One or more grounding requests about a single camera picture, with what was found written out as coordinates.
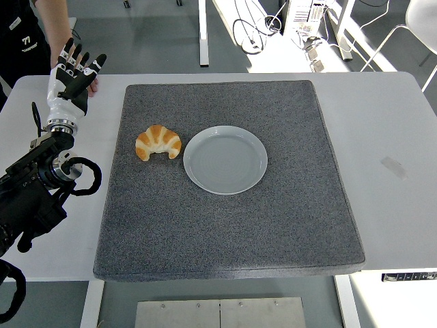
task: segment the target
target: white plate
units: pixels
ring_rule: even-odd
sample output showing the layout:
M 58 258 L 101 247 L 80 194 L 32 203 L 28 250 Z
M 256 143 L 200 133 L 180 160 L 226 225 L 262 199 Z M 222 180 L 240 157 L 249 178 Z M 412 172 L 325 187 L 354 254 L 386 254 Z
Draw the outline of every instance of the white plate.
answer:
M 267 152 L 252 133 L 236 126 L 214 126 L 186 145 L 184 167 L 199 187 L 234 195 L 255 186 L 267 169 Z

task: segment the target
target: white chair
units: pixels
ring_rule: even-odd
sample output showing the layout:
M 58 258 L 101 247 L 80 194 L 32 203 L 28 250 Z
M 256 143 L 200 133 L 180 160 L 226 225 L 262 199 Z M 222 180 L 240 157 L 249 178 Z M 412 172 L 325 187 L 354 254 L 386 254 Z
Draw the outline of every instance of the white chair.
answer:
M 437 54 L 437 0 L 411 0 L 405 15 L 405 25 L 397 25 L 390 31 L 388 36 L 376 49 L 373 56 L 366 62 L 361 72 L 369 65 L 378 54 L 393 32 L 399 28 L 408 29 L 419 39 L 430 51 Z M 425 82 L 422 92 L 425 91 L 432 77 L 436 74 L 437 66 L 432 70 L 431 75 Z

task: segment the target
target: white desk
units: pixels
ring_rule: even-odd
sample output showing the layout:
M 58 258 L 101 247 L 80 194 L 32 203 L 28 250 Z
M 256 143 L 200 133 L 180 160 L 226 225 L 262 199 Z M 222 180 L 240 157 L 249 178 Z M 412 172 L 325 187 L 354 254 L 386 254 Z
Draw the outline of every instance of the white desk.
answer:
M 344 5 L 341 7 L 339 16 L 335 14 L 333 9 L 328 10 L 328 16 L 334 29 L 334 35 L 337 39 L 340 54 L 345 62 L 352 60 L 351 48 L 344 36 L 344 31 L 346 30 L 346 24 L 348 24 L 354 4 L 355 0 L 344 0 Z
M 64 206 L 67 219 L 36 238 L 26 254 L 12 246 L 4 260 L 21 268 L 29 281 L 94 278 L 94 254 L 127 85 L 283 79 L 313 81 L 363 241 L 365 269 L 437 267 L 437 118 L 414 78 L 402 72 L 102 75 L 100 91 L 89 100 L 73 148 L 101 167 L 99 192 L 70 196 Z M 45 121 L 47 81 L 48 77 L 21 79 L 0 113 L 3 172 L 36 137 L 31 101 Z M 401 164 L 407 179 L 381 164 L 386 156 Z M 91 174 L 84 172 L 79 187 L 88 187 L 90 181 Z
M 182 0 L 177 0 L 176 3 L 178 6 L 183 4 Z M 128 0 L 124 0 L 124 7 L 126 9 L 130 8 L 130 3 Z M 206 0 L 199 0 L 199 63 L 202 67 L 207 67 L 210 65 L 208 53 L 208 30 L 206 25 Z

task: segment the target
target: computer tower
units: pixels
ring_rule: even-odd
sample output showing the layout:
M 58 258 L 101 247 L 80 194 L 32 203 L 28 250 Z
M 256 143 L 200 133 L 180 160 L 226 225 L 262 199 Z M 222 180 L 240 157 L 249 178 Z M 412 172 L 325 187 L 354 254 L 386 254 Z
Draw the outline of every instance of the computer tower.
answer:
M 316 36 L 326 10 L 326 0 L 289 0 L 282 9 L 283 35 L 303 40 Z

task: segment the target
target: robotic arm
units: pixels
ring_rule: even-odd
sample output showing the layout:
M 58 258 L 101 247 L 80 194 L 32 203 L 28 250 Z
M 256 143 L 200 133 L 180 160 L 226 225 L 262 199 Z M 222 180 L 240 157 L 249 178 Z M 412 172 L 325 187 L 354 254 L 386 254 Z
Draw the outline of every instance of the robotic arm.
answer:
M 47 96 L 50 114 L 45 135 L 41 136 L 40 116 L 33 103 L 38 138 L 31 142 L 30 151 L 9 166 L 6 175 L 0 178 L 0 257 L 21 234 L 17 248 L 23 253 L 29 251 L 32 239 L 50 232 L 67 217 L 62 206 L 69 195 L 91 195 L 100 187 L 100 168 L 70 149 L 78 131 L 78 121 L 87 113 L 87 87 L 102 68 L 106 55 L 98 56 L 84 68 L 88 53 L 77 63 L 81 45 L 70 57 L 72 45 L 71 38 L 61 52 L 58 64 L 51 70 Z M 89 189 L 74 190 L 83 165 L 92 169 L 94 182 Z M 15 315 L 25 295 L 21 271 L 0 260 L 0 284 L 6 276 L 17 281 L 17 292 L 10 310 L 0 314 L 0 323 Z

